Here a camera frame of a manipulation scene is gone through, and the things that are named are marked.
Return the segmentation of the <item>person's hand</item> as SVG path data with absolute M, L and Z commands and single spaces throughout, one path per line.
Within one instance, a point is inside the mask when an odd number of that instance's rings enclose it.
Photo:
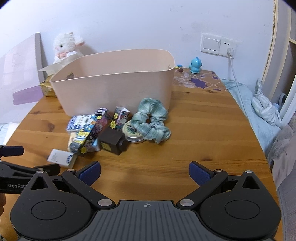
M 4 206 L 6 205 L 6 195 L 1 193 L 0 194 L 0 216 L 4 212 Z

